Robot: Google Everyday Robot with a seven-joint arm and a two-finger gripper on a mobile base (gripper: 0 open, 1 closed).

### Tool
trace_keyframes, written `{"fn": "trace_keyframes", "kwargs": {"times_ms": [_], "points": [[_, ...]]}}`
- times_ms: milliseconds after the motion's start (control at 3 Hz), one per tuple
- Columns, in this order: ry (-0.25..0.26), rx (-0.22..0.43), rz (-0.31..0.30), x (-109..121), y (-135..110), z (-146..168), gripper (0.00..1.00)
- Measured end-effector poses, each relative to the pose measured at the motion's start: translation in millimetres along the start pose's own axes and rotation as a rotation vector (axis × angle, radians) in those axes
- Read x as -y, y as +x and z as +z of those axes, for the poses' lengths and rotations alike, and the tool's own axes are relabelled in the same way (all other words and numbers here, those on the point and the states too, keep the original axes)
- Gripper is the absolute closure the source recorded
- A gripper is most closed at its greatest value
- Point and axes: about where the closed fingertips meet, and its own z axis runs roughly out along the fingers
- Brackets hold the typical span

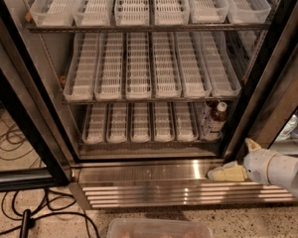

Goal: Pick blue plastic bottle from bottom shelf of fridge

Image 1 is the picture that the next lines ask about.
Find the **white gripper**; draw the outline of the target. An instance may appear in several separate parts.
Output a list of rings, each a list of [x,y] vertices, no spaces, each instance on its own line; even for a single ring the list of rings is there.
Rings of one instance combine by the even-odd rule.
[[[237,161],[227,163],[208,171],[208,178],[214,181],[240,182],[245,181],[248,176],[254,182],[269,184],[268,168],[276,153],[261,149],[261,146],[250,138],[246,138],[244,143],[249,153],[243,159],[243,166]]]

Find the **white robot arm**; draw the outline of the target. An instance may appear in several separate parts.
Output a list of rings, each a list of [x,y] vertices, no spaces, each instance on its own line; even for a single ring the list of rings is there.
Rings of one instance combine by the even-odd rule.
[[[250,138],[245,139],[248,154],[243,164],[232,161],[208,171],[213,181],[251,181],[277,185],[298,198],[298,158],[262,148]]]

